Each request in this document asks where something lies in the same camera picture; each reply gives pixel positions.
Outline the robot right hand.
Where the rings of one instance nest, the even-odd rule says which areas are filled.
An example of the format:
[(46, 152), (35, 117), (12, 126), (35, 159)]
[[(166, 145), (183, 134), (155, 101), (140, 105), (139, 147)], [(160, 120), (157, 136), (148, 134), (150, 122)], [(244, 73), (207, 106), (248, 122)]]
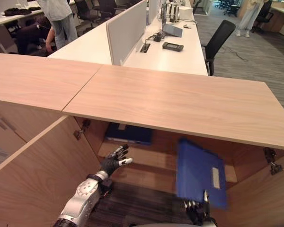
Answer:
[(216, 227), (215, 219), (210, 216), (209, 194), (206, 190), (203, 193), (203, 201), (196, 202), (184, 200), (186, 214), (195, 226)]

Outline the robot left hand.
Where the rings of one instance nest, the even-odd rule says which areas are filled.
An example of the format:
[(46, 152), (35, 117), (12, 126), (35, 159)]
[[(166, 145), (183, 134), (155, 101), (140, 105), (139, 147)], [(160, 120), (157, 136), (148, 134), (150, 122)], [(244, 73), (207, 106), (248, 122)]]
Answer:
[(126, 157), (126, 154), (128, 153), (128, 148), (129, 146), (127, 144), (119, 146), (115, 151), (107, 155), (105, 159), (101, 162), (100, 171), (105, 172), (107, 178), (110, 177), (113, 172), (119, 167), (128, 165), (133, 162), (133, 158)]

